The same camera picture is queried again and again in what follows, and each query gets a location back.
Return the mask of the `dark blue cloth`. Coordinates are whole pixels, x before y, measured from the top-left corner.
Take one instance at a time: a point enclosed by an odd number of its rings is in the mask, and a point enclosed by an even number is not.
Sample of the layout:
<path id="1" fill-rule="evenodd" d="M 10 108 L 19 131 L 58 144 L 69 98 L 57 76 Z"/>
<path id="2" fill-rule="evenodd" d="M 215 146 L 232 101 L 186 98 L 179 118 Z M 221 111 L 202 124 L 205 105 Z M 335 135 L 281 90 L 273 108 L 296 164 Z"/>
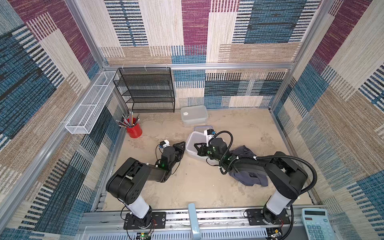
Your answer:
<path id="1" fill-rule="evenodd" d="M 236 156 L 238 155 L 246 156 L 246 157 L 256 156 L 246 146 L 240 146 L 230 151 L 230 153 Z M 267 176 L 259 172 L 255 173 L 250 171 L 242 171 L 242 170 L 236 169 L 235 167 L 232 167 L 232 169 L 229 171 L 229 175 L 245 186 L 252 187 L 253 185 L 261 185 L 262 187 L 267 187 L 269 185 Z"/>

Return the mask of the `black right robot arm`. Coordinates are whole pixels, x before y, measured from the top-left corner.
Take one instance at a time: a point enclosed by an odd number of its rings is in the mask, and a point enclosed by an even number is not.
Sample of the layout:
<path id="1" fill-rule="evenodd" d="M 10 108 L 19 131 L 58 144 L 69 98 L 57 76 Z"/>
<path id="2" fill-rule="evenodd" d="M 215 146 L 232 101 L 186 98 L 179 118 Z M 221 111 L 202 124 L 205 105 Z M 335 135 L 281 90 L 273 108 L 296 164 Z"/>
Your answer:
<path id="1" fill-rule="evenodd" d="M 296 164 L 292 156 L 283 152 L 258 157 L 246 146 L 229 151 L 222 138 L 211 139 L 210 144 L 196 143 L 198 156 L 208 157 L 219 162 L 218 166 L 225 174 L 254 174 L 256 177 L 267 176 L 276 188 L 275 193 L 263 207 L 263 221 L 275 224 L 285 207 L 289 207 L 303 192 L 308 179 L 306 171 Z"/>

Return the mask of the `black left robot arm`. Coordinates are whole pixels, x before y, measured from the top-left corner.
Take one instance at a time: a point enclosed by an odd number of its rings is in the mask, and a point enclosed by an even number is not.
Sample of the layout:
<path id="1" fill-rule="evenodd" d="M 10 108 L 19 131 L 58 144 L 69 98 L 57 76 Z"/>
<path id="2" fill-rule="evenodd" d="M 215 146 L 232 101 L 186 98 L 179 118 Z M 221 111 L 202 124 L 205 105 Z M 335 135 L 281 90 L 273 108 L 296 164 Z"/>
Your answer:
<path id="1" fill-rule="evenodd" d="M 163 152 L 154 165 L 128 158 L 106 184 L 106 191 L 123 203 L 138 220 L 147 220 L 152 211 L 141 196 L 146 182 L 167 181 L 174 172 L 174 166 L 181 162 L 186 143 L 180 142 L 171 146 L 168 141 L 162 141 L 159 146 Z"/>

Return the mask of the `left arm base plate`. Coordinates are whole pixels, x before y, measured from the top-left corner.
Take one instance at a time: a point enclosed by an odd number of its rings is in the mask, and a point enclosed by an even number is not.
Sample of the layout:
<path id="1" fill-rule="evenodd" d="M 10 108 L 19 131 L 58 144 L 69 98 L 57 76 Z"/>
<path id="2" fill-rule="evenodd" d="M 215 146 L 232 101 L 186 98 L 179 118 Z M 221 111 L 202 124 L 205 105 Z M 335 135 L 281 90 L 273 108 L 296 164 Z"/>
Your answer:
<path id="1" fill-rule="evenodd" d="M 136 217 L 134 214 L 126 214 L 124 222 L 124 230 L 138 229 L 164 229 L 166 225 L 166 212 L 151 212 L 149 211 L 143 219 Z"/>

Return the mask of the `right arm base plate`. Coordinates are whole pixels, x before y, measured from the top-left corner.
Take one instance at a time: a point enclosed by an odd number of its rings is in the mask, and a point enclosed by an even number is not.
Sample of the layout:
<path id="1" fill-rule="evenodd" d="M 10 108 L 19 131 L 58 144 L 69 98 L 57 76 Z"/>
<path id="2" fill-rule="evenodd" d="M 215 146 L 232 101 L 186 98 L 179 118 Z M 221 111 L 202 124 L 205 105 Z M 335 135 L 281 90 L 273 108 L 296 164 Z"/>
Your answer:
<path id="1" fill-rule="evenodd" d="M 291 223 L 291 218 L 287 209 L 283 209 L 279 215 L 273 214 L 268 209 L 247 209 L 244 211 L 243 215 L 248 219 L 250 226 L 281 226 L 289 225 Z"/>

